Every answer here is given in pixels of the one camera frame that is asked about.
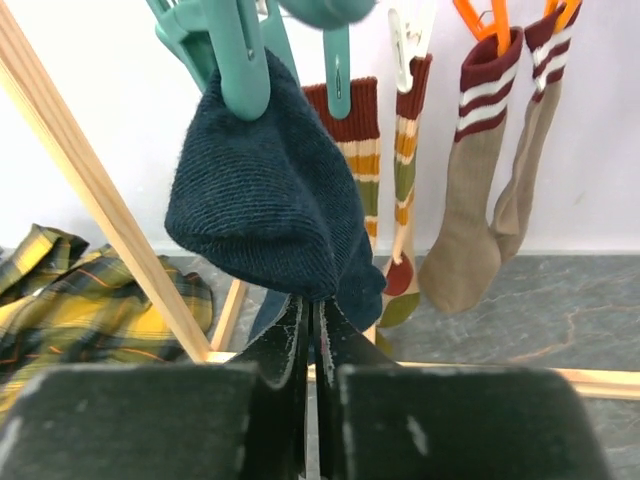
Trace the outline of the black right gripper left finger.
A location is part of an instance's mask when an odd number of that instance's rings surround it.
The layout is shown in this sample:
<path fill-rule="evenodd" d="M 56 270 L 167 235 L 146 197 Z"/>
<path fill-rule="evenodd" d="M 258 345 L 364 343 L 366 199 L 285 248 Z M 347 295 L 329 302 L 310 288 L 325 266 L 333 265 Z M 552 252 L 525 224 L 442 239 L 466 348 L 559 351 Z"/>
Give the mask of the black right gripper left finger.
<path fill-rule="evenodd" d="M 223 364 L 59 366 L 1 427 L 5 479 L 296 479 L 305 470 L 306 304 Z"/>

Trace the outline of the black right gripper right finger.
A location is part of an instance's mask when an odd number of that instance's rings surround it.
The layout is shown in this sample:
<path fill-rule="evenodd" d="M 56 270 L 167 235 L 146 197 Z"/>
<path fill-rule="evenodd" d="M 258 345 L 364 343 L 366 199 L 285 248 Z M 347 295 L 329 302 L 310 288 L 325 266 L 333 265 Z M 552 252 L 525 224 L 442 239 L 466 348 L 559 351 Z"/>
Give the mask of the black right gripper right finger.
<path fill-rule="evenodd" d="M 325 479 L 608 479 L 578 393 L 550 370 L 403 367 L 314 307 Z"/>

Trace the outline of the maroon beige striped sock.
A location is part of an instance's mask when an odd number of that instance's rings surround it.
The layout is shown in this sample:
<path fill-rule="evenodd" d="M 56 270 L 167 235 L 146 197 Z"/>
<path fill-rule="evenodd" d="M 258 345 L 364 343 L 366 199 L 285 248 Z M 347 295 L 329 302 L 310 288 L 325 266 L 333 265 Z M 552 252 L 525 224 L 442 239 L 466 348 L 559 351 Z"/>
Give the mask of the maroon beige striped sock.
<path fill-rule="evenodd" d="M 411 90 L 396 95 L 393 157 L 395 225 L 391 256 L 383 269 L 387 285 L 383 292 L 383 312 L 378 320 L 381 328 L 403 323 L 420 302 L 414 252 L 416 152 L 432 60 L 430 54 L 412 59 Z"/>
<path fill-rule="evenodd" d="M 303 88 L 309 102 L 345 157 L 358 187 L 365 228 L 372 249 L 378 236 L 380 185 L 380 131 L 378 126 L 376 77 L 354 79 L 350 84 L 351 111 L 344 119 L 330 115 L 325 84 Z"/>

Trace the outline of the navy blue sock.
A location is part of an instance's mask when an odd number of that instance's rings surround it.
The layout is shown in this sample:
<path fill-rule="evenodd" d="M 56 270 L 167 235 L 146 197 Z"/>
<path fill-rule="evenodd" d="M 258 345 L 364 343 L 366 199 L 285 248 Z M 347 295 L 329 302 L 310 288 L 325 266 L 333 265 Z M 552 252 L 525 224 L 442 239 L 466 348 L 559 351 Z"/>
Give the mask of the navy blue sock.
<path fill-rule="evenodd" d="M 229 275 L 311 301 L 335 299 L 359 330 L 382 310 L 364 212 L 346 160 L 285 65 L 267 55 L 271 97 L 246 122 L 214 75 L 188 127 L 165 228 Z"/>

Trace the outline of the white oval clip hanger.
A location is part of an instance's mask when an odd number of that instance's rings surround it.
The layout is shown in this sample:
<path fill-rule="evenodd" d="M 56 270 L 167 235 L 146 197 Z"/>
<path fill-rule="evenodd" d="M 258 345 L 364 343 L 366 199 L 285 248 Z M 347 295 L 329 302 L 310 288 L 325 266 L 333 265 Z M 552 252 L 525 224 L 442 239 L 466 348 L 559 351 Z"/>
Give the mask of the white oval clip hanger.
<path fill-rule="evenodd" d="M 295 80 L 311 61 L 325 75 L 330 113 L 352 108 L 350 30 L 379 17 L 391 45 L 397 88 L 415 82 L 409 64 L 428 53 L 437 1 L 151 1 L 155 34 L 199 90 L 222 78 L 223 98 L 239 118 L 265 111 L 273 89 L 265 54 L 272 52 Z"/>

